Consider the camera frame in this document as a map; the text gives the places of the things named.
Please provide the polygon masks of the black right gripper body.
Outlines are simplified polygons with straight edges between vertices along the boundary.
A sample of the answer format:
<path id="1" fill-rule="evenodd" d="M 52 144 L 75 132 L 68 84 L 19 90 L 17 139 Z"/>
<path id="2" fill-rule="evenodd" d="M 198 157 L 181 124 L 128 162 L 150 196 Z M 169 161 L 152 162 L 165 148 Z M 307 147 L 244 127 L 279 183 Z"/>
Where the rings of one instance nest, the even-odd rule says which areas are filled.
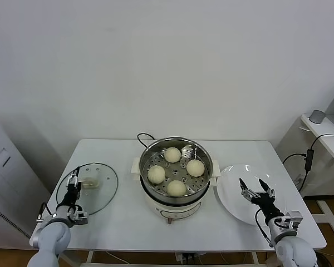
<path id="1" fill-rule="evenodd" d="M 259 197 L 252 197 L 252 204 L 258 205 L 266 220 L 271 220 L 275 217 L 284 216 L 275 205 L 275 198 L 268 194 L 260 194 Z"/>

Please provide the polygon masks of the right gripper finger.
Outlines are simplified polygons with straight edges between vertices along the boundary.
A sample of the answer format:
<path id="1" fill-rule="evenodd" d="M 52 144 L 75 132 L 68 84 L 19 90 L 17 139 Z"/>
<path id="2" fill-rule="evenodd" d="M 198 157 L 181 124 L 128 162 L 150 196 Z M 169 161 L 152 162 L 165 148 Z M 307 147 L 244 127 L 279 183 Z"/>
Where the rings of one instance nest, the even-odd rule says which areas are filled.
<path id="1" fill-rule="evenodd" d="M 239 178 L 239 183 L 240 183 L 240 188 L 242 190 L 241 194 L 245 199 L 251 202 L 253 198 L 258 197 L 258 194 L 256 194 L 254 191 L 249 189 L 241 178 Z"/>
<path id="2" fill-rule="evenodd" d="M 266 182 L 262 179 L 258 179 L 262 189 L 268 194 L 270 198 L 275 198 L 274 189 L 271 189 Z"/>

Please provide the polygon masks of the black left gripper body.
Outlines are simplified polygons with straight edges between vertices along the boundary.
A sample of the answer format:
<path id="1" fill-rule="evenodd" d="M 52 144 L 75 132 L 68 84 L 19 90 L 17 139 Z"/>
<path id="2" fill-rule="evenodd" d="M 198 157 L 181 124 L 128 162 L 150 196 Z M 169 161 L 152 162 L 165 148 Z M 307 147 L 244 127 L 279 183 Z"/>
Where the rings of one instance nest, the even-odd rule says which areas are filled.
<path id="1" fill-rule="evenodd" d="M 64 195 L 62 200 L 63 206 L 75 206 L 76 201 L 79 199 L 81 191 L 81 185 L 68 185 L 67 193 Z"/>

